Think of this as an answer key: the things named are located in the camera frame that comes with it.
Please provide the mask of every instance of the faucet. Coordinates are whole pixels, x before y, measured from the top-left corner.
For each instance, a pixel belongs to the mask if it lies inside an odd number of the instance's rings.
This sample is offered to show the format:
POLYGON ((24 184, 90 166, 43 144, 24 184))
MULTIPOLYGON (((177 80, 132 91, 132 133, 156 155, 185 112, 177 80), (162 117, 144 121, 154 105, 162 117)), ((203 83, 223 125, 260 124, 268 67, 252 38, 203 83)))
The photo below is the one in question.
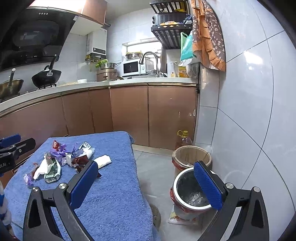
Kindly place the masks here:
POLYGON ((141 57, 139 64, 144 64, 144 57, 146 54, 152 54, 155 58, 156 58, 156 75, 155 77, 159 77, 159 70, 158 70, 158 57, 155 53, 151 52, 151 51, 147 51, 146 53, 143 54, 143 56, 141 57))

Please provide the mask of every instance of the metal bolt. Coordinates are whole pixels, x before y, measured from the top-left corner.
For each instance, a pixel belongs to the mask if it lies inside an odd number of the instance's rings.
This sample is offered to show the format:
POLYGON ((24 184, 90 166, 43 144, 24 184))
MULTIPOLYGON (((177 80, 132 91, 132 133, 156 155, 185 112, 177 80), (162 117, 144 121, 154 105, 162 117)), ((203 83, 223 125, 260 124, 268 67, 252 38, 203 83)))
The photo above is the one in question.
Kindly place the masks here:
POLYGON ((64 189, 66 186, 67 186, 66 183, 61 183, 61 184, 59 185, 59 189, 64 189))
POLYGON ((39 187, 33 187, 33 192, 37 192, 39 190, 39 187))
POLYGON ((260 192, 260 188, 259 187, 254 187, 254 191, 255 192, 260 192))
POLYGON ((226 183, 226 187, 227 187, 228 189, 232 189, 232 188, 234 188, 234 186, 233 186, 232 183, 226 183))

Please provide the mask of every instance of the white bowl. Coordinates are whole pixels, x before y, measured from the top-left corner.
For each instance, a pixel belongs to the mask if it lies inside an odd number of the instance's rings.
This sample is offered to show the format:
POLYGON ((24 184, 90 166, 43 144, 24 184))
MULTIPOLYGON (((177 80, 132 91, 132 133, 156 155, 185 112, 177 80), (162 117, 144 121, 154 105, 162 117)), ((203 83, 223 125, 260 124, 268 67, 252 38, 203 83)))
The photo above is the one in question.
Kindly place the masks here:
POLYGON ((78 80, 78 83, 79 83, 79 84, 87 83, 87 79, 80 79, 80 80, 78 80))

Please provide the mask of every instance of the white countertop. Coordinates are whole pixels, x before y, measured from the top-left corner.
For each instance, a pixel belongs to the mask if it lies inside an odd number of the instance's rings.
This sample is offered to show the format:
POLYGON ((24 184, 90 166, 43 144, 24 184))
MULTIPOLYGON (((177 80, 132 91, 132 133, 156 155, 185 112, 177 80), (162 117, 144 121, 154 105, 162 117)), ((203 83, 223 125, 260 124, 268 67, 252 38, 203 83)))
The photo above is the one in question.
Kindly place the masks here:
POLYGON ((56 93, 61 93, 65 91, 78 90, 91 87, 100 86, 113 86, 113 85, 126 85, 126 84, 138 84, 138 83, 194 83, 196 84, 196 79, 190 78, 170 78, 170 77, 160 77, 160 78, 137 78, 137 79, 126 79, 126 80, 114 80, 114 81, 102 81, 102 82, 88 82, 83 84, 71 84, 71 85, 61 85, 57 87, 51 87, 47 89, 41 89, 33 91, 27 94, 17 96, 15 98, 9 99, 0 103, 0 112, 11 108, 15 105, 40 98, 47 95, 52 95, 56 93))

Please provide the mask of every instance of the wok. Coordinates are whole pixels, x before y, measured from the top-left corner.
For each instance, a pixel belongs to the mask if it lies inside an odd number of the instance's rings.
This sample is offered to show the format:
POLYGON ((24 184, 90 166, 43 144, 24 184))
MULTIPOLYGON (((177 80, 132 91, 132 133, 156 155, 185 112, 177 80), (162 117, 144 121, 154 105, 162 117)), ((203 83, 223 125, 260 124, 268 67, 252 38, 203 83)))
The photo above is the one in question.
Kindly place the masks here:
POLYGON ((0 99, 5 99, 7 97, 17 95, 22 88, 23 80, 12 79, 15 73, 15 68, 12 69, 10 79, 0 84, 0 99))
POLYGON ((53 69, 56 58, 57 55, 53 57, 50 65, 47 65, 44 70, 32 77, 33 84, 37 88, 54 85, 61 77, 62 72, 60 70, 53 69))

